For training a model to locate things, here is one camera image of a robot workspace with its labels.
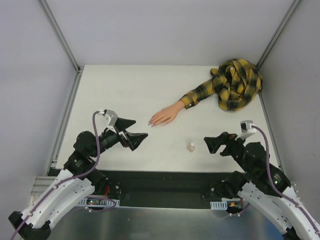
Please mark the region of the nail polish bottle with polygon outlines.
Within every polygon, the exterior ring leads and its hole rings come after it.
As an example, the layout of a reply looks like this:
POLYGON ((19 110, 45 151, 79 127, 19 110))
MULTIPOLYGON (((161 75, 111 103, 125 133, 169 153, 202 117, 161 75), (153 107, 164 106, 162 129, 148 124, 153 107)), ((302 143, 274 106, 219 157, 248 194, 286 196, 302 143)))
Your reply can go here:
POLYGON ((187 149, 188 149, 191 153, 193 153, 196 148, 195 148, 195 146, 192 147, 191 145, 188 145, 188 146, 187 146, 187 149))

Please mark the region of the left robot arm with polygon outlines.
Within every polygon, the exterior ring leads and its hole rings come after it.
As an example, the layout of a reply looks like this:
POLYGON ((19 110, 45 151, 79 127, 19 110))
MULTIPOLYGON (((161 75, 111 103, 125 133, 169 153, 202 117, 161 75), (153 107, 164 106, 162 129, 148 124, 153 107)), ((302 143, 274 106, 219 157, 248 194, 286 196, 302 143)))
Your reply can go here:
POLYGON ((101 154, 116 144, 134 151, 148 137, 147 133, 127 131, 135 120, 117 117, 101 134, 96 118, 92 121, 93 132, 83 131, 77 136, 73 153, 49 187, 28 208, 10 214, 8 220, 15 230, 12 239, 16 235, 24 240, 48 239, 58 222, 81 200, 105 191, 107 178, 97 169, 101 154))

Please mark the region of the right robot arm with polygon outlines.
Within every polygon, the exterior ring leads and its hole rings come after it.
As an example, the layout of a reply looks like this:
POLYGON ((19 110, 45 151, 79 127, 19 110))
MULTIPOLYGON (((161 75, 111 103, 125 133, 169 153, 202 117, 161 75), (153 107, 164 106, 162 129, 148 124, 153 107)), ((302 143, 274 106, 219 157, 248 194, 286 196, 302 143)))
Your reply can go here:
POLYGON ((240 197, 247 201, 273 223, 285 240, 318 240, 320 224, 303 206, 284 172, 268 161, 269 146, 260 142, 245 144, 255 133, 223 132, 204 138, 211 154, 224 146, 220 155, 232 157, 243 170, 234 171, 214 187, 214 192, 222 198, 240 197))

